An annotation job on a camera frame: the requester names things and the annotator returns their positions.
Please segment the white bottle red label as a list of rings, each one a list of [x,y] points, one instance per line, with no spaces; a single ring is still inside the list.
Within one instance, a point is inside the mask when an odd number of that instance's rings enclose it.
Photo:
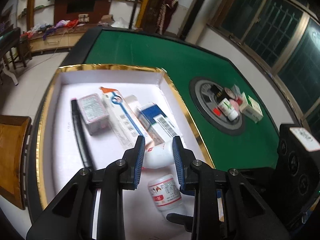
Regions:
[[[187,215],[181,193],[172,174],[148,182],[148,191],[157,210],[166,218],[170,213]]]

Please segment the black pen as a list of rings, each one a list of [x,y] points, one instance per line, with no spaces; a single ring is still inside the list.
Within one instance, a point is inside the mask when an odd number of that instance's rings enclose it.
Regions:
[[[80,157],[84,167],[94,170],[94,163],[89,152],[88,144],[86,141],[84,129],[81,122],[81,114],[79,111],[78,102],[76,99],[71,100],[71,109],[72,109],[72,123],[74,127],[74,134],[76,138],[76,143],[80,153]]]

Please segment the small white bottle red cap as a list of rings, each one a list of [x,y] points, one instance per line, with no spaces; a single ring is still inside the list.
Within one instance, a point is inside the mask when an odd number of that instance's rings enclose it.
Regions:
[[[172,141],[153,146],[144,153],[144,168],[158,169],[173,165],[174,163]]]

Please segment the large green white medicine box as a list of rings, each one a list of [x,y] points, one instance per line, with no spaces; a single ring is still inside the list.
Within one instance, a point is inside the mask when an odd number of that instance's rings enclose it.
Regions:
[[[250,118],[255,123],[259,122],[264,116],[261,107],[252,97],[246,95],[244,92],[241,94],[242,104],[240,111],[242,114]]]

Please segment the blue white medicine box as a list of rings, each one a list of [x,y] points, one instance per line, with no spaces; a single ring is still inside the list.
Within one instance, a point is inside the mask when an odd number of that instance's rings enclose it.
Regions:
[[[182,136],[180,129],[157,104],[149,104],[138,110],[138,120],[143,125],[155,146]]]

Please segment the white bottle green label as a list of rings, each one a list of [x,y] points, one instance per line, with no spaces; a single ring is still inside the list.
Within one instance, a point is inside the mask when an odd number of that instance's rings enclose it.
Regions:
[[[234,121],[236,118],[239,117],[239,113],[236,109],[232,106],[230,101],[227,98],[224,98],[219,104],[219,109],[222,113],[228,118],[229,121]]]

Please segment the small white grey box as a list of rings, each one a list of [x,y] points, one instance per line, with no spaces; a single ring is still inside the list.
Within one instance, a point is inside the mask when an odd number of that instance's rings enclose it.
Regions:
[[[108,113],[97,93],[79,98],[77,103],[90,135],[108,126]]]

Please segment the long white blue orange box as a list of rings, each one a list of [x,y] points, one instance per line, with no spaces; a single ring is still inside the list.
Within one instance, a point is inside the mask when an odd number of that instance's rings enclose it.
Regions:
[[[108,113],[110,126],[123,149],[133,148],[140,135],[145,139],[145,149],[153,147],[155,145],[154,140],[150,137],[120,92],[116,89],[105,87],[100,87],[100,90],[102,91],[101,100]]]

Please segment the grey red narrow box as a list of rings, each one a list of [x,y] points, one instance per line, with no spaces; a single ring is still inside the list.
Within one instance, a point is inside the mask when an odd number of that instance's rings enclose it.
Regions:
[[[241,95],[241,91],[240,88],[237,85],[233,85],[231,87],[232,92],[235,95],[236,98],[236,102],[238,103],[238,105],[240,106],[243,103],[243,99],[242,99],[242,95]]]

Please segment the round mahjong table control panel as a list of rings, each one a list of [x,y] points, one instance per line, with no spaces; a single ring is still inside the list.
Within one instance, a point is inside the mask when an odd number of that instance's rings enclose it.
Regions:
[[[241,135],[245,131],[245,120],[242,114],[234,121],[229,121],[218,107],[215,95],[210,91],[216,85],[223,91],[224,87],[205,77],[195,77],[189,82],[189,93],[193,103],[203,117],[219,131],[231,135]]]

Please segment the window with green grille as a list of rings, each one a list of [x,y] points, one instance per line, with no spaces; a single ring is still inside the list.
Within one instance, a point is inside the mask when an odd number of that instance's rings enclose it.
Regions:
[[[318,137],[316,0],[222,0],[209,25],[271,77],[298,123]]]

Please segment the low wooden tv bench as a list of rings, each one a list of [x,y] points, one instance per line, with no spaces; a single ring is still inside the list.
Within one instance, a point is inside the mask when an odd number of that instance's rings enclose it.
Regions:
[[[56,32],[49,34],[45,39],[43,39],[43,34],[34,34],[29,39],[30,51],[32,54],[42,54],[49,50],[72,48],[88,29],[94,27],[97,27],[97,25],[80,24],[69,29],[59,28]]]

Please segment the wooden chair with red cloth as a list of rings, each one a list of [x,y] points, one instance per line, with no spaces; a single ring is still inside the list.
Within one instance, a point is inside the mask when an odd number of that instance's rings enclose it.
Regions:
[[[128,29],[132,29],[139,0],[134,0]],[[135,28],[147,33],[164,35],[173,14],[177,10],[178,0],[148,0],[140,26]]]

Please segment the red brown tv cabinet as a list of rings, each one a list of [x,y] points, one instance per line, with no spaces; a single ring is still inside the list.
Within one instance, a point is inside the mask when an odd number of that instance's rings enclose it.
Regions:
[[[54,23],[60,20],[76,20],[80,14],[88,14],[89,23],[98,23],[110,12],[112,0],[55,0]]]

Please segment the wooden wall shelving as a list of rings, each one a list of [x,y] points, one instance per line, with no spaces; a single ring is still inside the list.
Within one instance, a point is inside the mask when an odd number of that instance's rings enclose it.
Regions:
[[[16,23],[22,31],[33,26],[54,23],[54,1],[17,0]]]

